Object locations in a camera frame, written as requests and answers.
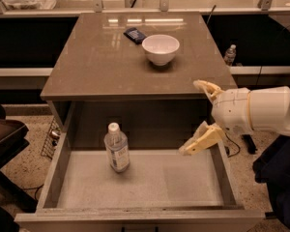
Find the clear plastic bottle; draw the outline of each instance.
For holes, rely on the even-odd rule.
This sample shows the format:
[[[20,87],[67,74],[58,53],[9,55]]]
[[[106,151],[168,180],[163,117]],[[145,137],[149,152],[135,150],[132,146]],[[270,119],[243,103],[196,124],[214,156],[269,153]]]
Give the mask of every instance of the clear plastic bottle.
[[[232,66],[236,56],[236,46],[231,44],[231,46],[224,53],[224,62],[227,66]]]
[[[108,134],[104,138],[104,144],[113,169],[118,173],[125,171],[130,164],[128,139],[117,123],[108,125]]]

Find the white bowl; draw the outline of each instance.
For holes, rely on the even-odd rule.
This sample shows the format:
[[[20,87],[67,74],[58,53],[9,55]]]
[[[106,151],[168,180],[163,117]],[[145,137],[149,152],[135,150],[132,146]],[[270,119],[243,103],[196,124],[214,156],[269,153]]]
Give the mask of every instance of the white bowl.
[[[152,35],[143,41],[142,46],[149,61],[164,66],[175,57],[180,43],[168,35]]]

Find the white bottle cap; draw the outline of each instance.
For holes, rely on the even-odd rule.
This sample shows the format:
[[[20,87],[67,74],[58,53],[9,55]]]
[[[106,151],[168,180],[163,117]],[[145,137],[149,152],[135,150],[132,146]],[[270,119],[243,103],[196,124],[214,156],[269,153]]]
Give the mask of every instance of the white bottle cap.
[[[116,134],[120,131],[119,125],[117,123],[110,123],[108,125],[108,132],[110,134]]]

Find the speckled floor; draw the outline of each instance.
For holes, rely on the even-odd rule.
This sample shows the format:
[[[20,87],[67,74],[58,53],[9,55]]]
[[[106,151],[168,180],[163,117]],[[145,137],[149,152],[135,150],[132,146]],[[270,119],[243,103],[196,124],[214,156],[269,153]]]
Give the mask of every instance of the speckled floor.
[[[26,139],[30,145],[3,167],[2,172],[6,174],[19,187],[26,190],[32,197],[37,197],[41,190],[35,189],[44,183],[50,159],[42,156],[44,142],[48,137],[48,131],[53,121],[47,105],[30,106],[5,106],[9,119],[22,121],[29,128]],[[241,137],[232,137],[240,147],[240,154],[229,158],[232,174],[235,177],[238,192],[242,197],[246,209],[261,210],[270,212],[272,210],[266,185],[260,185],[254,182],[254,173],[252,163],[260,156],[264,149],[269,146],[277,135],[271,132],[258,132],[252,138],[258,149],[255,155],[247,152],[247,145]],[[225,140],[225,145],[229,147],[231,154],[237,151],[237,146],[229,140]],[[0,206],[10,214],[15,216],[22,213],[19,207],[13,202],[13,199],[0,188]],[[265,219],[251,228],[249,232],[284,232],[289,231],[277,219]]]

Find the bottle label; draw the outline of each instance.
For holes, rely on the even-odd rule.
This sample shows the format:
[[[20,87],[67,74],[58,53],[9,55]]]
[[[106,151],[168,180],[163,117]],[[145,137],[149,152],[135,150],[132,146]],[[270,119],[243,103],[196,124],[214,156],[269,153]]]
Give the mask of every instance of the bottle label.
[[[120,171],[129,164],[128,145],[119,151],[112,151],[109,148],[106,149],[109,162],[116,170]]]

